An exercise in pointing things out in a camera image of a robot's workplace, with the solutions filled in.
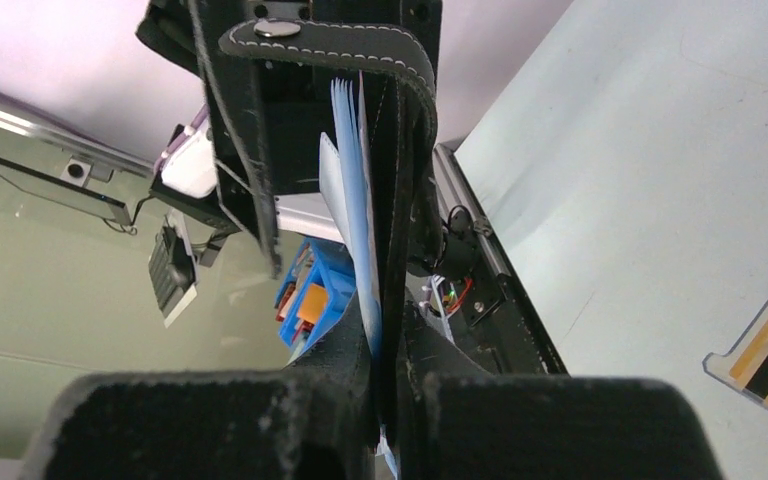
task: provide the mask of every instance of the metal snap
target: metal snap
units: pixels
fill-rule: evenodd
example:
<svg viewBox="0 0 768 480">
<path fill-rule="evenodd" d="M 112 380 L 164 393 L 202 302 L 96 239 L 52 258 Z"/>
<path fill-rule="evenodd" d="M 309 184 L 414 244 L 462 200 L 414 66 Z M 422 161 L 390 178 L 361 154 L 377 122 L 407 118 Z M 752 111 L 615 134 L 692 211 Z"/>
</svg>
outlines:
<svg viewBox="0 0 768 480">
<path fill-rule="evenodd" d="M 293 22 L 261 20 L 254 26 L 254 33 L 265 38 L 292 37 L 302 30 L 302 26 Z"/>
</svg>

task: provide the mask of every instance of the leather strap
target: leather strap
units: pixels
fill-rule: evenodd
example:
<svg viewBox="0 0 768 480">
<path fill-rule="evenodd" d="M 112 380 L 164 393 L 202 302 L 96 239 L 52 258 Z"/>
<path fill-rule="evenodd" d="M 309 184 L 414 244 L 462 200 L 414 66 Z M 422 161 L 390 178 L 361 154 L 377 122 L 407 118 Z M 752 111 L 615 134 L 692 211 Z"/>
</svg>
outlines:
<svg viewBox="0 0 768 480">
<path fill-rule="evenodd" d="M 437 137 L 434 70 L 419 40 L 394 25 L 338 24 L 307 20 L 280 20 L 301 26 L 291 37 L 263 38 L 250 20 L 230 29 L 219 40 L 228 55 L 306 65 L 363 70 L 389 75 L 416 95 L 423 110 L 425 136 Z"/>
</svg>

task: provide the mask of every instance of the red wire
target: red wire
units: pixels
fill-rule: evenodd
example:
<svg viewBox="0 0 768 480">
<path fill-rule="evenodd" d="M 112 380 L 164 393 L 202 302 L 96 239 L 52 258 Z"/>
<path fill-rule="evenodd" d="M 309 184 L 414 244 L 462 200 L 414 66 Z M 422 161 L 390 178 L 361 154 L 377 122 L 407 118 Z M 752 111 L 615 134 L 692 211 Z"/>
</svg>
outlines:
<svg viewBox="0 0 768 480">
<path fill-rule="evenodd" d="M 455 302 L 454 305 L 452 305 L 451 308 L 446 310 L 446 313 L 454 313 L 455 310 L 461 307 L 461 304 L 463 303 L 464 299 L 466 298 L 466 293 L 469 292 L 469 289 L 472 288 L 472 277 L 467 277 L 466 279 L 466 286 L 464 287 L 463 292 L 461 292 L 461 295 L 458 297 L 458 300 Z"/>
</svg>

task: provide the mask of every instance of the stack of paper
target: stack of paper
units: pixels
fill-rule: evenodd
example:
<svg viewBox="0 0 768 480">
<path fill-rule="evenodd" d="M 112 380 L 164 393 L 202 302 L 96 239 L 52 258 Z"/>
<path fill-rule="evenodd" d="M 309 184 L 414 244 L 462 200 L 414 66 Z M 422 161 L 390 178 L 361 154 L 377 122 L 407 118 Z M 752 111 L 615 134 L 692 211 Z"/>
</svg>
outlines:
<svg viewBox="0 0 768 480">
<path fill-rule="evenodd" d="M 352 256 L 364 331 L 372 358 L 377 359 L 381 345 L 381 301 L 369 188 L 369 143 L 362 76 L 357 99 L 355 109 L 352 82 L 331 82 L 337 148 L 323 133 L 319 148 L 319 185 Z"/>
</svg>

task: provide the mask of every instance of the blue plastic crate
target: blue plastic crate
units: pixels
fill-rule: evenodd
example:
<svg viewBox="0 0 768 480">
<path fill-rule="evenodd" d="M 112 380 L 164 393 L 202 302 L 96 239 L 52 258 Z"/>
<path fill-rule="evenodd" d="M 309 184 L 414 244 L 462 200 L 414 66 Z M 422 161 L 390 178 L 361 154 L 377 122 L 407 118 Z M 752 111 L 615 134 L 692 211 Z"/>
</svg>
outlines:
<svg viewBox="0 0 768 480">
<path fill-rule="evenodd" d="M 281 328 L 278 330 L 278 336 L 288 346 L 293 345 L 293 337 L 296 335 L 296 324 L 298 323 L 298 312 L 301 307 L 302 300 L 307 294 L 308 288 L 311 284 L 317 284 L 325 289 L 328 296 L 328 300 L 325 303 L 325 309 L 322 312 L 322 316 L 319 317 L 319 321 L 314 325 L 308 336 L 304 350 L 310 348 L 317 340 L 325 335 L 328 330 L 333 327 L 343 312 L 346 310 L 349 300 L 354 295 L 357 286 L 355 284 L 354 266 L 352 265 L 352 259 L 349 256 L 349 252 L 344 245 L 339 243 L 330 242 L 328 240 L 321 240 L 317 238 L 307 238 L 302 243 L 299 251 L 296 253 L 296 258 L 293 260 L 293 265 L 296 264 L 296 260 L 299 255 L 304 253 L 305 247 L 310 246 L 313 253 L 313 266 L 308 273 L 302 285 L 296 285 L 296 289 L 299 292 L 295 301 L 287 311 L 287 317 L 281 323 Z M 284 284 L 278 290 L 275 303 L 277 305 L 281 296 L 286 288 L 286 285 L 290 282 L 296 281 L 297 275 L 290 268 L 287 272 L 287 276 L 284 278 Z"/>
</svg>

